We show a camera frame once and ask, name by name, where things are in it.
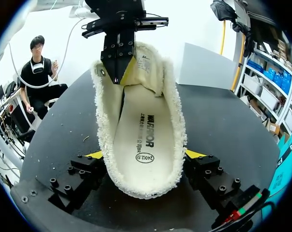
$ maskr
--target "black table surface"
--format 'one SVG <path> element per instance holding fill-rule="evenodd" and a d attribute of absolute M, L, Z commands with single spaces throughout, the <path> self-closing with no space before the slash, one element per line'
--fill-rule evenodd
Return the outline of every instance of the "black table surface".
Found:
<path fill-rule="evenodd" d="M 220 158 L 224 170 L 242 180 L 242 189 L 253 184 L 269 187 L 279 149 L 255 114 L 229 90 L 181 85 L 178 91 L 188 149 Z M 94 96 L 87 71 L 39 126 L 24 160 L 21 181 L 36 177 L 49 185 L 50 178 L 66 172 L 71 158 L 97 151 Z M 153 232 L 172 228 L 209 231 L 218 214 L 191 189 L 185 177 L 167 194 L 139 200 L 122 193 L 106 175 L 98 191 L 92 191 L 73 215 L 105 228 Z"/>

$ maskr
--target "man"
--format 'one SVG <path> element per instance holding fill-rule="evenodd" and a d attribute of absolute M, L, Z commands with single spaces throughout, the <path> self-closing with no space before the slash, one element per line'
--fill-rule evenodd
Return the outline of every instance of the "man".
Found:
<path fill-rule="evenodd" d="M 58 63 L 51 62 L 50 59 L 42 56 L 45 39 L 41 35 L 35 37 L 30 43 L 32 53 L 31 60 L 24 65 L 21 71 L 22 79 L 30 85 L 42 86 L 48 83 L 48 76 L 54 78 L 58 69 Z M 21 98 L 26 105 L 27 112 L 31 112 L 33 107 L 40 119 L 43 119 L 47 114 L 47 107 L 44 105 L 48 100 L 59 98 L 62 93 L 68 88 L 66 84 L 46 86 L 44 88 L 30 88 L 27 86 L 27 96 L 25 92 L 26 85 L 20 82 Z"/>

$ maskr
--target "yellow pipe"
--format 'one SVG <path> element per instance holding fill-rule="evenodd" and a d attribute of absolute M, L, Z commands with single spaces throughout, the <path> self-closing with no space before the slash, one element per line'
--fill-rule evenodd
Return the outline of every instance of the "yellow pipe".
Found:
<path fill-rule="evenodd" d="M 244 36 L 244 34 L 242 34 L 242 44 L 241 44 L 241 52 L 240 52 L 240 57 L 239 57 L 238 68 L 237 68 L 237 72 L 236 72 L 236 75 L 235 75 L 235 78 L 234 78 L 234 82 L 233 82 L 233 85 L 232 85 L 232 88 L 231 88 L 231 90 L 233 92 L 235 91 L 235 85 L 236 85 L 236 82 L 238 80 L 238 76 L 239 76 L 239 72 L 240 72 L 240 64 L 242 63 L 243 51 L 244 51 L 244 41 L 245 41 L 245 36 Z"/>
<path fill-rule="evenodd" d="M 223 34 L 222 34 L 222 41 L 221 41 L 221 49 L 220 49 L 220 55 L 223 53 L 224 48 L 224 40 L 225 40 L 225 27 L 226 27 L 226 21 L 223 21 Z"/>

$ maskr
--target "insole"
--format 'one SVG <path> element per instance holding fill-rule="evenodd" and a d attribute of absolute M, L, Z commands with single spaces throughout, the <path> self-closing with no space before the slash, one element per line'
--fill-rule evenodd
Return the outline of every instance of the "insole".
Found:
<path fill-rule="evenodd" d="M 126 182 L 144 191 L 166 182 L 173 168 L 174 135 L 163 96 L 155 97 L 142 85 L 125 87 L 113 150 Z"/>

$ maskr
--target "black pants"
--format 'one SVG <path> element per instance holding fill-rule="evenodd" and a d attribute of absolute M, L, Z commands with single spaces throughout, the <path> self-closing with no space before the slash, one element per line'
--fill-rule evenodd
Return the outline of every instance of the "black pants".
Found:
<path fill-rule="evenodd" d="M 38 113 L 40 119 L 43 119 L 48 112 L 44 104 L 51 99 L 59 98 L 67 88 L 68 86 L 66 84 L 49 86 L 38 96 L 29 97 L 30 105 Z"/>

